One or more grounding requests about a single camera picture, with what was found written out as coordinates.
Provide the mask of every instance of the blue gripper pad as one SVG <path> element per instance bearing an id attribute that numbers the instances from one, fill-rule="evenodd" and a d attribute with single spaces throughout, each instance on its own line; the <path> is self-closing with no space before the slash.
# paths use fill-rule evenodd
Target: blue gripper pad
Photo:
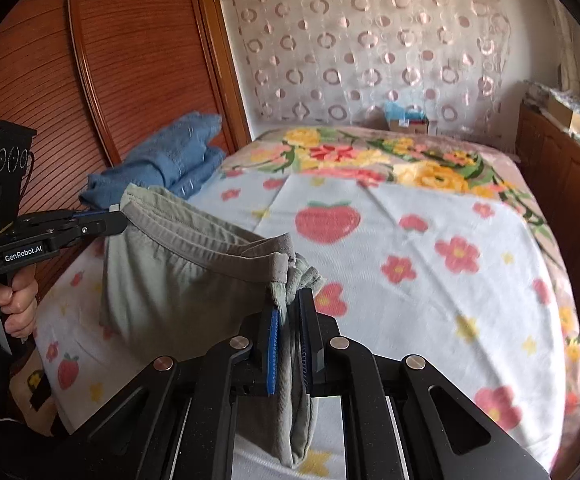
<path id="1" fill-rule="evenodd" d="M 267 342 L 267 392 L 274 395 L 276 391 L 276 359 L 279 343 L 279 311 L 272 309 L 270 317 L 270 337 Z"/>

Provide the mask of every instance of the bedspread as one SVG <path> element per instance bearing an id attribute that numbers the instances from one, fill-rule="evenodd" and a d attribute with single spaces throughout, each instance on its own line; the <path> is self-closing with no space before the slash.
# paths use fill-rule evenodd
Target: bedspread
<path id="1" fill-rule="evenodd" d="M 572 292 L 536 202 L 501 153 L 356 128 L 275 131 L 228 158 L 191 202 L 257 234 L 290 232 L 329 279 L 317 307 L 342 333 L 392 358 L 425 355 L 544 467 L 562 425 L 566 446 L 579 430 Z M 102 254 L 97 241 L 39 306 L 36 340 L 68 430 L 143 366 L 98 323 Z M 486 278 L 475 288 L 478 273 Z M 323 401 L 299 473 L 342 478 L 340 408 Z M 234 475 L 290 473 L 238 438 Z"/>

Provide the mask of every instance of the cardboard box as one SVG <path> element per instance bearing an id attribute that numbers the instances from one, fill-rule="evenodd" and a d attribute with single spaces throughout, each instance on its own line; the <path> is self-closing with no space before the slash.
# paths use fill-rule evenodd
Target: cardboard box
<path id="1" fill-rule="evenodd" d="M 427 135 L 430 121 L 390 121 L 390 131 L 398 134 Z"/>
<path id="2" fill-rule="evenodd" d="M 557 119 L 559 124 L 562 124 L 568 131 L 580 134 L 580 114 L 557 101 L 554 95 L 550 95 L 548 99 L 548 113 Z"/>

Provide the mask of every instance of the folded denim clothing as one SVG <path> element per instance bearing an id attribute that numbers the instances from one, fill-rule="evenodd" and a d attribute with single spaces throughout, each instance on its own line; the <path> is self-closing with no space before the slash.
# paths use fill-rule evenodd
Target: folded denim clothing
<path id="1" fill-rule="evenodd" d="M 192 112 L 133 148 L 124 162 L 87 177 L 80 200 L 107 209 L 118 204 L 128 184 L 163 186 L 190 198 L 209 179 L 225 154 L 207 143 L 221 130 L 221 116 Z"/>
<path id="2" fill-rule="evenodd" d="M 323 278 L 294 252 L 288 234 L 263 239 L 166 189 L 129 185 L 121 210 L 130 223 L 106 243 L 102 324 L 143 365 L 161 355 L 186 360 L 236 335 L 269 294 L 279 311 L 276 395 L 240 400 L 237 431 L 297 467 L 317 405 L 303 386 L 298 320 L 288 306 L 299 288 L 316 294 Z"/>

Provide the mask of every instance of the white strawberry print sheet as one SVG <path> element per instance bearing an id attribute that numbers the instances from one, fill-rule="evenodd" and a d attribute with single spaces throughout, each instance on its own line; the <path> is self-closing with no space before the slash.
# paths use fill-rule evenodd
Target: white strawberry print sheet
<path id="1" fill-rule="evenodd" d="M 561 323 L 545 261 L 499 202 L 398 184 L 259 172 L 218 174 L 193 205 L 264 237 L 285 232 L 327 278 L 316 298 L 375 354 L 425 356 L 546 469 L 565 404 Z M 144 364 L 98 323 L 103 245 L 39 307 L 36 342 L 68 429 Z M 345 478 L 338 399 L 322 399 L 308 459 L 284 469 L 238 438 L 235 479 Z"/>

